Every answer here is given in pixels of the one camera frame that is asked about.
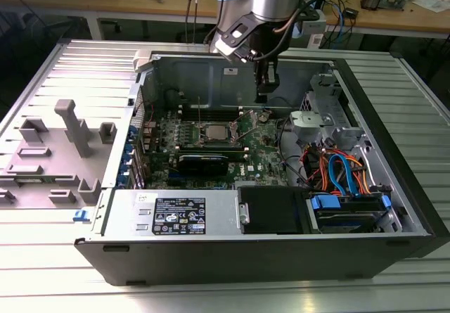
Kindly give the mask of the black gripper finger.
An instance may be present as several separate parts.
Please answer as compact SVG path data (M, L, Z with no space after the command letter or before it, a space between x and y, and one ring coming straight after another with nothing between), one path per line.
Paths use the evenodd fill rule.
M272 94L280 85L277 73L278 60L261 60L255 63L255 103L266 103L267 96Z

